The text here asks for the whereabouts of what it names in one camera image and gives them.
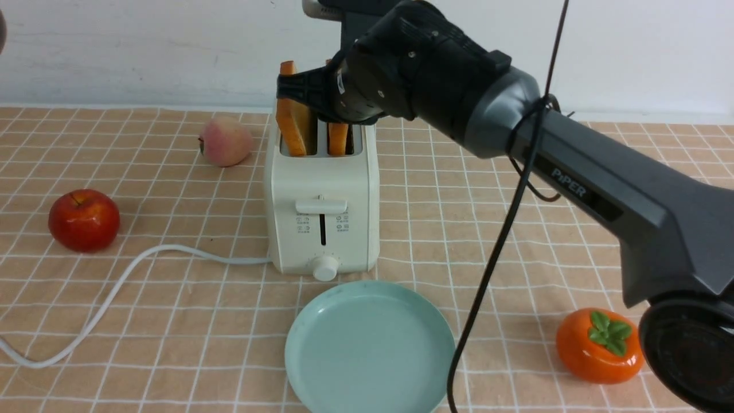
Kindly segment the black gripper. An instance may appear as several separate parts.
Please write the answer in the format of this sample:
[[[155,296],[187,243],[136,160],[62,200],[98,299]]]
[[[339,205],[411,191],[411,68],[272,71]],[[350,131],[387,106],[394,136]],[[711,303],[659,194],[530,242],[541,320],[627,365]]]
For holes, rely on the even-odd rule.
[[[333,107],[350,123],[385,116],[414,120],[419,2],[322,1],[321,10],[341,23],[341,50],[329,71],[332,95],[327,65],[299,72],[294,64],[282,64],[278,99],[303,104],[329,123]]]

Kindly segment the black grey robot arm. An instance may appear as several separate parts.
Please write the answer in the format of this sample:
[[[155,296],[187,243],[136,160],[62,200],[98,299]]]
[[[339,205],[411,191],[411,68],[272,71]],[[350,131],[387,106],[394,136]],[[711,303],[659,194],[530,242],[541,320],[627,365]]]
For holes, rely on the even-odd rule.
[[[732,190],[706,185],[548,107],[533,76],[425,1],[394,5],[325,67],[278,77],[320,120],[421,118],[476,157],[524,165],[455,351],[457,367],[529,175],[620,243],[622,298],[648,366],[704,412],[732,411]]]

